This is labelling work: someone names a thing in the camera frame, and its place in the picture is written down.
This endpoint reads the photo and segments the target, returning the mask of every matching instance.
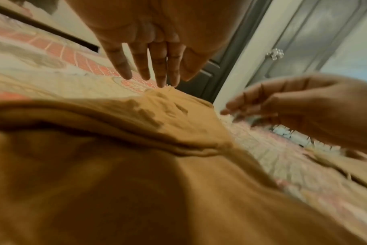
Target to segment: door trim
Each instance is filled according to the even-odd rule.
[[[248,81],[273,48],[303,0],[273,0],[263,19],[245,46],[222,85],[213,105],[220,111],[226,102],[244,90]]]

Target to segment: door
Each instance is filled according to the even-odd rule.
[[[253,0],[228,46],[220,50],[193,79],[181,81],[177,89],[213,103],[271,1]]]
[[[319,70],[366,11],[367,0],[304,0],[247,86]]]

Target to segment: person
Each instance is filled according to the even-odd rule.
[[[232,37],[251,0],[67,0],[96,34],[125,79],[128,43],[143,79],[147,49],[159,87],[190,80]],[[313,74],[256,84],[233,98],[222,114],[264,116],[327,144],[367,153],[367,83]]]

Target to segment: patterned bedspread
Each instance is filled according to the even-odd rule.
[[[134,72],[125,80],[109,60],[71,41],[0,15],[0,100],[118,98],[155,88]],[[328,214],[367,240],[367,189],[304,155],[304,149],[271,132],[220,120],[285,192]]]

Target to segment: garment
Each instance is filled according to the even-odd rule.
[[[211,104],[0,102],[0,239],[15,244],[364,244],[284,195]]]

